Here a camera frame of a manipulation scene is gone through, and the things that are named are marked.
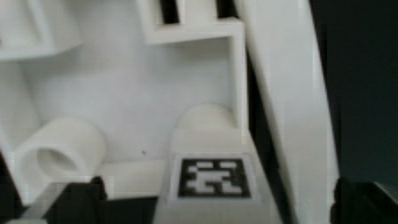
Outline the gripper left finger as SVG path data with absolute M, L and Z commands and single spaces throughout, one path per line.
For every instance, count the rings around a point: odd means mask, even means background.
M 24 224 L 104 224 L 106 182 L 52 183 L 19 220 Z

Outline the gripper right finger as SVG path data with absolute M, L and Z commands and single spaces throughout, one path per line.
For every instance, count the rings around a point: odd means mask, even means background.
M 331 224 L 398 224 L 398 190 L 390 185 L 338 180 Z

